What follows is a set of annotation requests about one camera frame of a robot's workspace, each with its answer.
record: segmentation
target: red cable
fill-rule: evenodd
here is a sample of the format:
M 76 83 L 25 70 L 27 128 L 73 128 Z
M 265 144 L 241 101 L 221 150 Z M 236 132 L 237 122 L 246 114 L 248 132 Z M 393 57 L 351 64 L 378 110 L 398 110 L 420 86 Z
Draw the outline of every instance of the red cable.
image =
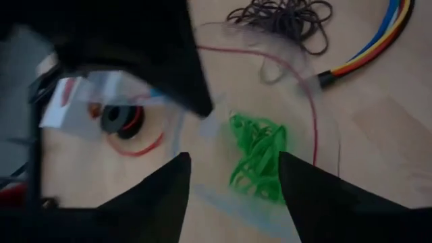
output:
M 116 143 L 114 143 L 111 140 L 110 136 L 107 136 L 108 144 L 115 150 L 115 152 L 119 153 L 120 155 L 127 156 L 127 157 L 139 157 L 147 154 L 148 152 L 152 151 L 153 149 L 157 148 L 159 145 L 161 145 L 163 140 L 163 133 L 159 135 L 159 137 L 154 141 L 154 143 L 150 144 L 148 147 L 142 149 L 141 151 L 131 152 L 131 151 L 124 151 L 122 148 L 118 147 Z
M 130 123 L 129 123 L 128 125 L 124 126 L 124 127 L 122 128 L 122 130 L 127 130 L 127 129 L 129 129 L 131 126 L 133 126 L 133 125 L 138 121 L 138 119 L 140 118 L 140 114 L 141 114 L 141 112 L 142 112 L 141 107 L 137 106 L 137 107 L 136 107 L 136 112 L 135 112 L 135 117 L 134 117 L 134 119 L 133 119 L 132 121 L 130 121 Z
M 251 51 L 251 50 L 242 50 L 242 49 L 231 49 L 231 48 L 219 48 L 219 47 L 207 47 L 203 45 L 198 46 L 199 49 L 207 50 L 207 51 L 216 51 L 216 52 L 226 52 L 226 53 L 240 53 L 240 54 L 251 54 L 251 55 L 260 55 L 262 57 L 269 58 L 270 60 L 284 66 L 285 68 L 289 69 L 294 77 L 298 80 L 299 85 L 301 88 L 303 88 L 304 92 L 306 93 L 306 96 L 309 100 L 310 110 L 312 111 L 312 119 L 313 119 L 313 136 L 314 136 L 314 144 L 313 144 L 313 162 L 312 164 L 314 166 L 317 166 L 317 155 L 318 155 L 318 125 L 317 125 L 317 110 L 315 109 L 315 104 L 312 97 L 312 92 L 310 88 L 308 87 L 308 84 L 304 80 L 304 78 L 301 77 L 301 75 L 291 66 L 290 63 L 287 61 L 272 56 L 270 54 L 261 52 L 261 51 Z
M 136 122 L 138 122 L 140 114 L 142 113 L 142 109 L 139 106 L 137 106 L 136 109 L 137 109 L 137 111 L 135 113 L 134 119 L 128 125 L 124 126 L 122 128 L 122 130 L 126 130 L 126 129 L 130 128 Z M 162 139 L 163 139 L 163 132 L 161 133 L 161 135 L 159 135 L 159 137 L 156 139 L 156 141 L 154 141 L 154 143 L 150 144 L 148 147 L 146 147 L 140 151 L 131 152 L 131 151 L 124 151 L 116 143 L 114 143 L 114 141 L 112 141 L 110 136 L 107 136 L 107 142 L 111 146 L 111 148 L 113 148 L 113 150 L 115 152 L 117 152 L 119 155 L 123 155 L 123 156 L 127 156 L 127 157 L 139 157 L 139 156 L 143 156 L 143 155 L 147 154 L 148 152 L 157 148 L 162 143 Z

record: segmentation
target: green elastic strings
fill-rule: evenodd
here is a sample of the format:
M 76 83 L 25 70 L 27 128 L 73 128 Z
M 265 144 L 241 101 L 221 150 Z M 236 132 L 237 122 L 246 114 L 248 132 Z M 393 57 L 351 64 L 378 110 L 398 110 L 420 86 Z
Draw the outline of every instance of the green elastic strings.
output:
M 279 183 L 279 152 L 286 152 L 287 130 L 265 118 L 235 114 L 229 126 L 243 153 L 229 184 L 242 194 L 285 203 Z

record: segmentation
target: black rubber ring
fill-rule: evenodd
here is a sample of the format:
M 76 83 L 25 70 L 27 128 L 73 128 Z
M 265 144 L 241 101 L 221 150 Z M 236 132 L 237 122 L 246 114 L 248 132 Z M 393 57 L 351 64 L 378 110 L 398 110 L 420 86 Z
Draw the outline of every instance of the black rubber ring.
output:
M 131 124 L 128 127 L 128 129 L 125 129 L 123 127 L 122 129 L 120 129 L 117 132 L 117 135 L 121 139 L 130 139 L 130 138 L 133 138 L 135 135 L 137 135 L 137 133 L 139 133 L 139 131 L 140 131 L 141 127 L 142 127 L 142 123 L 144 122 L 144 109 L 142 107 L 140 107 L 140 106 L 133 107 L 133 108 L 134 108 L 135 112 L 133 112 L 131 119 L 128 120 L 128 122 L 125 124 L 125 126 L 127 126 L 128 124 L 130 124 L 130 122 L 132 122 L 133 120 L 135 120 L 137 112 L 139 112 L 138 118 L 134 121 L 133 124 Z
M 103 109 L 101 127 L 108 134 L 117 133 L 121 139 L 130 139 L 140 131 L 144 118 L 141 106 L 108 105 Z

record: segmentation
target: yellow wire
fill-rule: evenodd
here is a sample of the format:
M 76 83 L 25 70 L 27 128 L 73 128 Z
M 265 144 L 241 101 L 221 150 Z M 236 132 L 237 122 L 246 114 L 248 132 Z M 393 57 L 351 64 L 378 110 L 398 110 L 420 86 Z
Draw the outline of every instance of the yellow wire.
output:
M 389 29 L 389 31 L 387 31 L 372 47 L 370 47 L 369 49 L 367 49 L 364 53 L 362 53 L 358 57 L 354 58 L 353 60 L 345 63 L 344 65 L 341 65 L 340 67 L 337 67 L 337 68 L 333 68 L 331 70 L 331 72 L 337 72 L 337 71 L 341 70 L 342 68 L 345 68 L 345 67 L 347 67 L 349 65 L 352 65 L 353 63 L 361 60 L 363 57 L 367 57 L 367 55 L 370 52 L 372 52 L 374 49 L 376 49 L 377 47 L 379 47 L 379 45 L 382 44 L 400 26 L 400 24 L 402 23 L 402 21 L 406 17 L 406 14 L 408 13 L 408 8 L 410 7 L 410 4 L 411 4 L 411 0 L 405 0 L 404 8 L 402 9 L 402 11 L 400 13 L 399 18 L 396 20 L 396 22 L 391 27 L 391 29 Z

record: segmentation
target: tangled black cord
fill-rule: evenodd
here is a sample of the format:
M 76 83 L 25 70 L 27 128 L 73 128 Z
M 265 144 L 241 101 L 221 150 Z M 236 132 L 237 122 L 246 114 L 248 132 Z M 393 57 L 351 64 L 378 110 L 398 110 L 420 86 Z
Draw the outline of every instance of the tangled black cord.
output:
M 313 5 L 324 5 L 329 15 L 320 18 Z M 322 55 L 329 47 L 329 40 L 324 31 L 323 22 L 333 15 L 333 6 L 323 0 L 252 0 L 246 7 L 233 10 L 228 14 L 227 21 L 235 24 L 248 24 L 263 30 L 280 34 L 295 41 L 301 49 L 311 55 Z M 303 42 L 319 31 L 325 41 L 321 51 L 312 52 Z

